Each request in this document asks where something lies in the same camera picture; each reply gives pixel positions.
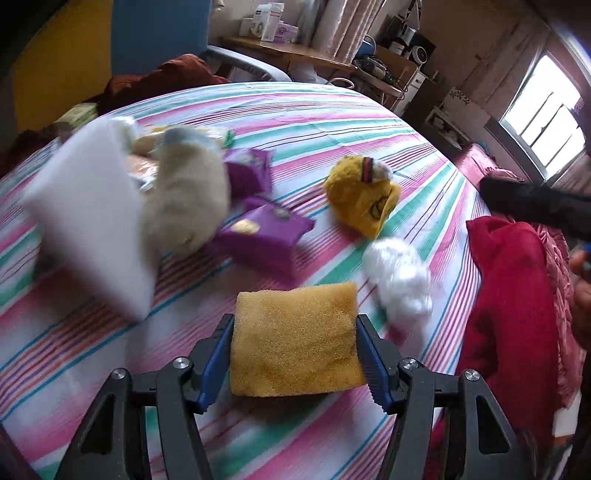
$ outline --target window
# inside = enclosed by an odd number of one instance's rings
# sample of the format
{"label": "window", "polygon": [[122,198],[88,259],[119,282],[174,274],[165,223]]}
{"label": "window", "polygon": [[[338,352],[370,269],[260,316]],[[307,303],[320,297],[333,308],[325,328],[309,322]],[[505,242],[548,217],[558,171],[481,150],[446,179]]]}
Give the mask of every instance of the window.
{"label": "window", "polygon": [[573,83],[545,55],[503,119],[546,179],[583,150],[583,132],[571,113],[580,102]]}

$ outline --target white foam block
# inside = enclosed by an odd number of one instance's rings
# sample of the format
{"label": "white foam block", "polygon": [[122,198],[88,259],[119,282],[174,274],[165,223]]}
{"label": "white foam block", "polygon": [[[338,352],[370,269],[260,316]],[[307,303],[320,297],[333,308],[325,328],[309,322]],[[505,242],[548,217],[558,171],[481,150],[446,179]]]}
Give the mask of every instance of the white foam block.
{"label": "white foam block", "polygon": [[159,258],[141,234],[142,198],[109,118],[75,133],[27,186],[43,241],[98,298],[127,319],[152,306]]}

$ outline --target yellow panel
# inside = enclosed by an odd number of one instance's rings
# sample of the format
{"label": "yellow panel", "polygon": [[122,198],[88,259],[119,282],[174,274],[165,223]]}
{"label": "yellow panel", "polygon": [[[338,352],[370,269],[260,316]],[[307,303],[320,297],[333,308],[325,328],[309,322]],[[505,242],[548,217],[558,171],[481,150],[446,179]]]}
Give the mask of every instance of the yellow panel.
{"label": "yellow panel", "polygon": [[113,0],[70,0],[12,67],[19,131],[53,123],[111,78]]}

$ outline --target window bar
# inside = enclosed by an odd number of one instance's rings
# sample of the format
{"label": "window bar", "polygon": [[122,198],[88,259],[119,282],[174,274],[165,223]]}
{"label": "window bar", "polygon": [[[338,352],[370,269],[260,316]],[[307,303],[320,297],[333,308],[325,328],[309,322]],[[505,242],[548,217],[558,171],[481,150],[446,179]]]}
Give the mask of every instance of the window bar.
{"label": "window bar", "polygon": [[557,151],[557,152],[554,154],[554,156],[553,156],[553,157],[552,157],[552,158],[551,158],[551,159],[548,161],[548,163],[547,163],[546,165],[544,165],[544,167],[548,167],[548,166],[549,166],[549,165],[552,163],[552,161],[553,161],[553,160],[556,158],[556,156],[557,156],[557,155],[558,155],[558,154],[559,154],[559,153],[562,151],[562,149],[563,149],[564,147],[566,147],[566,144],[569,142],[569,140],[570,140],[570,139],[573,137],[573,135],[575,134],[575,132],[576,132],[578,129],[579,129],[579,127],[577,126],[577,128],[575,128],[575,129],[573,130],[573,132],[570,134],[570,136],[569,136],[569,137],[566,139],[566,142],[564,142],[564,143],[562,144],[562,147],[560,147],[560,148],[558,149],[558,151]]}
{"label": "window bar", "polygon": [[542,106],[540,108],[538,108],[538,111],[534,114],[533,117],[531,117],[531,120],[529,121],[529,123],[525,126],[525,128],[519,133],[519,136],[523,135],[523,133],[528,129],[528,127],[531,125],[531,123],[535,120],[535,117],[538,116],[538,113],[540,113],[542,111],[542,108],[544,108],[544,106],[546,105],[546,103],[548,103],[548,100],[550,100],[550,97],[554,95],[554,92],[550,92],[550,94],[546,97],[546,100],[544,101],[544,103],[542,103]]}
{"label": "window bar", "polygon": [[560,112],[560,109],[564,107],[564,104],[561,104],[558,107],[558,110],[556,110],[554,112],[554,115],[552,115],[552,118],[550,119],[550,121],[545,125],[545,127],[540,131],[540,134],[535,138],[535,140],[530,144],[531,148],[534,148],[535,143],[540,139],[540,137],[542,135],[544,135],[544,132],[548,129],[548,126],[552,123],[552,120],[554,120],[556,118],[556,115],[558,115],[558,112]]}

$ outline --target purple package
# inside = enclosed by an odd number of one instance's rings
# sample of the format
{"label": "purple package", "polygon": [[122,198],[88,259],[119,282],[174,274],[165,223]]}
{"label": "purple package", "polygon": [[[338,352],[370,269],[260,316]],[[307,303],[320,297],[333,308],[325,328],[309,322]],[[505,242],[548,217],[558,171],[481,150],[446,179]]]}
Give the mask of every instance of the purple package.
{"label": "purple package", "polygon": [[231,148],[224,162],[230,179],[233,199],[243,199],[257,193],[271,193],[271,158],[273,151],[256,148]]}
{"label": "purple package", "polygon": [[222,228],[214,243],[237,261],[292,284],[294,249],[316,221],[260,197],[246,199],[245,204],[247,211]]}

